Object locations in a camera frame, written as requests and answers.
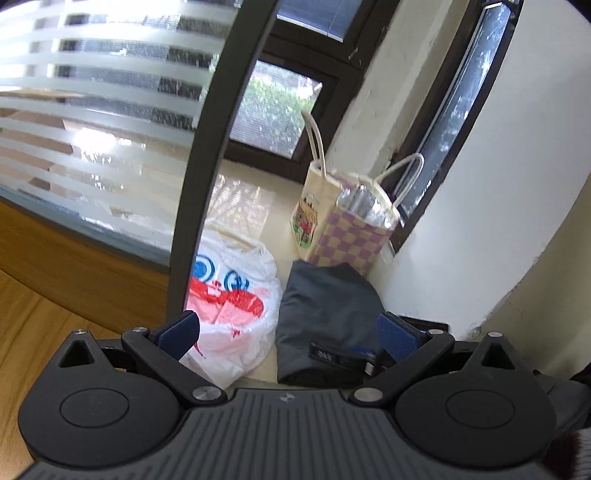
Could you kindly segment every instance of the frosted glass stripe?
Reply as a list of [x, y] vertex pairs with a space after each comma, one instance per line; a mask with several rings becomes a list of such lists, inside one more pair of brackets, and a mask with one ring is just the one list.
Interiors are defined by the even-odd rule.
[[73, 212], [77, 212], [83, 217], [98, 220], [99, 222], [105, 223], [107, 225], [112, 225], [120, 230], [127, 231], [138, 237], [152, 237], [153, 240], [157, 241], [159, 244], [171, 243], [171, 238], [168, 235], [164, 235], [163, 233], [148, 229], [119, 217], [113, 217], [109, 215], [107, 211], [95, 205], [91, 205], [90, 203], [67, 199], [61, 195], [57, 195], [56, 193], [34, 187], [29, 183], [13, 179], [12, 177], [4, 174], [0, 174], [0, 183], [12, 188], [13, 190], [22, 190], [23, 192], [27, 192], [47, 202], [51, 202], [56, 206], [62, 206], [72, 210]]
[[153, 106], [189, 117], [199, 117], [202, 102], [156, 90], [118, 85], [108, 82], [90, 82], [62, 77], [15, 77], [0, 78], [0, 86], [25, 87], [33, 89], [52, 89], [65, 92], [82, 93], [90, 96]]
[[[144, 188], [150, 189], [155, 194], [165, 195], [177, 202], [178, 197], [180, 196], [180, 192], [174, 187], [162, 184], [161, 182], [145, 175], [140, 176], [132, 172], [126, 172], [125, 170], [118, 170], [102, 163], [83, 161], [82, 159], [72, 155], [59, 153], [48, 148], [37, 147], [35, 145], [29, 145], [8, 138], [0, 137], [0, 145], [9, 148], [10, 150], [15, 150], [26, 155], [31, 155], [33, 157], [41, 158], [52, 163], [57, 163], [63, 167], [72, 168], [85, 173], [100, 175], [106, 179], [121, 182], [123, 185], [127, 185], [128, 187], [142, 186]], [[158, 209], [162, 208], [160, 204], [155, 205]]]
[[232, 25], [237, 13], [237, 9], [233, 7], [211, 5], [201, 2], [162, 2], [157, 4], [146, 3], [145, 1], [140, 2], [127, 0], [123, 4], [121, 1], [86, 1], [69, 2], [67, 4], [42, 7], [26, 14], [18, 14], [18, 10], [16, 12], [11, 12], [11, 9], [8, 8], [5, 11], [0, 12], [0, 25], [12, 22], [14, 20], [37, 20], [39, 18], [57, 17], [62, 14], [125, 15], [130, 10], [132, 13], [142, 12], [142, 15], [151, 17], [159, 17], [161, 15], [182, 15], [184, 17], [192, 17], [199, 20], [206, 20], [224, 25]]
[[[77, 132], [72, 132], [61, 128], [48, 127], [46, 125], [24, 122], [22, 120], [15, 120], [13, 118], [6, 117], [0, 117], [0, 128], [37, 135], [38, 137], [49, 138], [58, 142], [74, 145], [75, 147], [80, 147], [82, 149], [88, 147], [86, 141], [81, 141], [79, 137], [77, 137]], [[109, 147], [108, 153], [123, 158], [133, 157], [143, 165], [152, 166], [179, 178], [184, 177], [184, 173], [187, 168], [187, 163], [179, 160], [178, 158], [167, 157], [166, 155], [146, 150], [145, 148], [141, 148], [138, 144], [111, 145]], [[179, 192], [177, 189], [171, 190], [171, 192], [174, 192], [173, 198], [178, 198]]]
[[48, 41], [57, 38], [98, 38], [101, 40], [144, 41], [217, 55], [221, 53], [224, 45], [224, 39], [210, 35], [179, 30], [159, 30], [158, 28], [147, 27], [146, 25], [123, 23], [45, 28], [12, 37], [2, 37], [1, 35], [0, 30], [0, 45], [2, 46], [16, 42]]
[[191, 147], [193, 144], [193, 133], [186, 130], [165, 127], [163, 125], [128, 116], [95, 112], [78, 106], [64, 105], [62, 103], [44, 100], [29, 100], [0, 96], [0, 107], [71, 118], [95, 125], [115, 128], [117, 130], [147, 135], [184, 147]]
[[166, 210], [162, 209], [160, 205], [154, 202], [146, 202], [144, 200], [136, 199], [132, 196], [99, 190], [92, 185], [88, 185], [73, 178], [58, 175], [57, 173], [43, 170], [42, 168], [33, 167], [26, 163], [15, 161], [6, 157], [0, 156], [0, 164], [4, 165], [5, 167], [26, 173], [32, 177], [37, 177], [55, 185], [59, 185], [65, 189], [72, 190], [73, 192], [84, 194], [90, 201], [104, 202], [110, 207], [117, 207], [119, 209], [146, 217], [156, 217], [170, 226], [174, 225], [174, 216], [171, 216]]
[[132, 56], [57, 51], [55, 53], [30, 53], [16, 57], [1, 57], [1, 65], [31, 65], [53, 63], [58, 65], [88, 66], [126, 72], [145, 73], [182, 80], [208, 87], [213, 73], [207, 68], [191, 67], [174, 61], [140, 59]]

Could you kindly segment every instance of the window frame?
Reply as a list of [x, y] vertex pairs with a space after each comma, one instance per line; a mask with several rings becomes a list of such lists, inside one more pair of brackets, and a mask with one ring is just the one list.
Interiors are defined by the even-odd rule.
[[[357, 95], [400, 0], [363, 0], [342, 42], [309, 28], [277, 19], [259, 59], [322, 82], [312, 115], [325, 148]], [[230, 139], [225, 158], [304, 183], [312, 161], [301, 135], [291, 158]]]
[[[441, 110], [443, 109], [444, 103], [447, 99], [447, 95], [454, 86], [457, 74], [462, 69], [466, 55], [472, 45], [475, 32], [480, 27], [480, 21], [485, 7], [488, 5], [503, 3], [512, 9], [512, 13], [509, 17], [505, 31], [499, 42], [495, 57], [492, 60], [491, 66], [486, 74], [484, 81], [476, 95], [476, 99], [470, 111], [460, 128], [452, 146], [447, 152], [441, 166], [431, 179], [431, 185], [427, 188], [423, 197], [419, 201], [417, 207], [413, 210], [410, 216], [407, 217], [402, 209], [399, 209], [401, 218], [404, 220], [404, 227], [399, 226], [392, 236], [390, 237], [390, 243], [394, 252], [398, 252], [402, 247], [405, 240], [410, 235], [410, 232], [416, 226], [419, 219], [425, 213], [428, 204], [436, 194], [437, 190], [447, 177], [447, 174], [455, 162], [460, 150], [462, 149], [468, 135], [470, 134], [476, 118], [480, 114], [482, 107], [491, 92], [492, 85], [495, 83], [496, 77], [501, 69], [501, 64], [505, 58], [507, 49], [511, 42], [511, 38], [515, 31], [515, 26], [519, 18], [519, 12], [523, 5], [523, 0], [518, 0], [518, 3], [513, 3], [511, 0], [500, 0], [500, 1], [485, 1], [482, 0], [470, 0], [466, 12], [460, 22], [460, 26], [457, 33], [448, 49], [448, 52], [441, 64], [441, 68], [433, 82], [433, 85], [425, 98], [425, 101], [419, 110], [405, 140], [402, 142], [400, 148], [392, 156], [390, 165], [393, 165], [397, 161], [402, 160], [406, 156], [416, 152], [423, 140], [431, 131], [432, 125], [435, 123]], [[395, 174], [391, 175], [382, 182], [382, 187], [386, 192], [392, 194], [399, 181], [404, 177], [406, 169], [402, 168]]]

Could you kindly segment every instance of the white plastic bag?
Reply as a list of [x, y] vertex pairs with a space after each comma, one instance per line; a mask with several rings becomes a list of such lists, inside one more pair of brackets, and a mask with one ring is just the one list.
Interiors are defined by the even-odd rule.
[[281, 285], [261, 242], [207, 221], [193, 266], [187, 309], [199, 341], [181, 363], [220, 388], [256, 368], [275, 341]]

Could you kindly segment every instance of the bag handle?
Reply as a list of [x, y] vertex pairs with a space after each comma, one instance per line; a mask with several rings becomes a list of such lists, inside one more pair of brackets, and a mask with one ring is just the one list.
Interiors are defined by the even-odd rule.
[[305, 110], [301, 111], [301, 116], [304, 118], [304, 125], [306, 126], [306, 132], [308, 133], [308, 139], [310, 139], [310, 148], [312, 149], [312, 158], [314, 161], [320, 160], [320, 172], [322, 176], [326, 178], [326, 160], [324, 159], [324, 145], [322, 144], [322, 136], [320, 130], [316, 124], [316, 120]]
[[246, 235], [242, 235], [241, 233], [237, 233], [233, 230], [230, 230], [226, 225], [216, 221], [213, 218], [208, 218], [205, 220], [203, 225], [204, 229], [213, 230], [219, 233], [222, 236], [227, 237], [230, 240], [234, 240], [237, 242], [242, 243], [246, 247], [251, 247], [254, 250], [258, 250], [259, 254], [265, 249], [265, 244], [259, 240], [255, 240], [254, 238], [250, 238]]
[[409, 179], [406, 186], [402, 189], [400, 195], [396, 197], [396, 200], [392, 204], [392, 207], [394, 208], [398, 208], [398, 205], [402, 203], [408, 192], [410, 192], [410, 189], [413, 188], [414, 183], [417, 181], [418, 176], [421, 174], [423, 170], [423, 165], [425, 165], [425, 157], [423, 157], [420, 153], [412, 153], [408, 157], [403, 158], [401, 161], [396, 162], [390, 168], [387, 168], [380, 175], [374, 178], [374, 181], [380, 184], [381, 181], [388, 175], [390, 175], [393, 171], [398, 170], [403, 165], [406, 165], [407, 163], [413, 162], [415, 160], [418, 160], [418, 168], [413, 174], [413, 176]]

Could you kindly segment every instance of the silver foil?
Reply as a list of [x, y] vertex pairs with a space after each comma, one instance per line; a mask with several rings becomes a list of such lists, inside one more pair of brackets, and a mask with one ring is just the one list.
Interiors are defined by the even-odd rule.
[[385, 205], [384, 200], [376, 197], [364, 184], [344, 188], [337, 199], [337, 205], [379, 228], [393, 229], [398, 220], [392, 212], [392, 205]]

